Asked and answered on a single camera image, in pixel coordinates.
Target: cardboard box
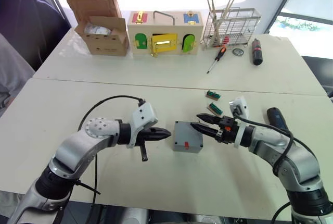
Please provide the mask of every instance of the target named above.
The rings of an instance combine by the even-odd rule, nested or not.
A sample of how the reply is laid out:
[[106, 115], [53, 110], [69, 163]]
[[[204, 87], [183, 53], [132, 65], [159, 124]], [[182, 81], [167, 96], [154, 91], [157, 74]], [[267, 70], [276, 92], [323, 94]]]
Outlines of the cardboard box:
[[67, 0], [78, 22], [89, 16], [121, 17], [117, 0]]
[[86, 21], [79, 21], [75, 31], [87, 44], [93, 55], [125, 56], [129, 46], [125, 19], [119, 17], [90, 16], [89, 22], [112, 30], [110, 35], [86, 34]]

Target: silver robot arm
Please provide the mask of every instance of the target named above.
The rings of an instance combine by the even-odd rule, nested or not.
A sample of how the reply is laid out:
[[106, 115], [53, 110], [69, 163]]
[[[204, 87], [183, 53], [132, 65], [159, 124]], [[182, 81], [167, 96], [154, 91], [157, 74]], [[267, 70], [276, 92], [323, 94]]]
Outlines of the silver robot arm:
[[244, 121], [237, 123], [238, 117], [247, 119], [249, 116], [243, 97], [236, 98], [229, 106], [235, 119], [209, 114], [197, 115], [205, 122], [219, 125], [219, 130], [196, 122], [191, 125], [218, 142], [233, 143], [235, 147], [247, 147], [250, 152], [276, 168], [273, 172], [287, 191], [293, 223], [333, 223], [333, 206], [324, 190], [316, 157], [305, 147], [293, 143], [286, 156], [280, 160], [290, 138], [269, 128], [247, 126]]
[[157, 116], [149, 103], [133, 112], [129, 123], [121, 120], [95, 118], [89, 120], [77, 133], [59, 146], [42, 175], [30, 186], [7, 224], [35, 223], [34, 217], [43, 216], [53, 223], [63, 211], [71, 191], [95, 155], [107, 147], [125, 144], [128, 148], [140, 146], [143, 161], [147, 160], [144, 141], [160, 140], [170, 136], [165, 129], [149, 129], [157, 123]]

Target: cardboard flap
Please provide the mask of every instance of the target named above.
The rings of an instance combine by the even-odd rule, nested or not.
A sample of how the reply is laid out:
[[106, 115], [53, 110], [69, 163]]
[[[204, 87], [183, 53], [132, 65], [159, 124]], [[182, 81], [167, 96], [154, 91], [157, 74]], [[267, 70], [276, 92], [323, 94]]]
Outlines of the cardboard flap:
[[126, 22], [124, 18], [90, 16], [89, 21], [92, 24], [103, 26], [110, 30], [118, 29], [120, 31], [126, 31]]

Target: wire rack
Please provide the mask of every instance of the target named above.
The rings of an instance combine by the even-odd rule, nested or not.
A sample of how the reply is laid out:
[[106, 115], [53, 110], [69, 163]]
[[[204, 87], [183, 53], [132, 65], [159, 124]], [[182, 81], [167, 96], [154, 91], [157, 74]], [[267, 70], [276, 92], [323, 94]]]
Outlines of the wire rack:
[[248, 44], [260, 18], [254, 8], [231, 8], [224, 19], [224, 9], [209, 12], [203, 39], [206, 47]]

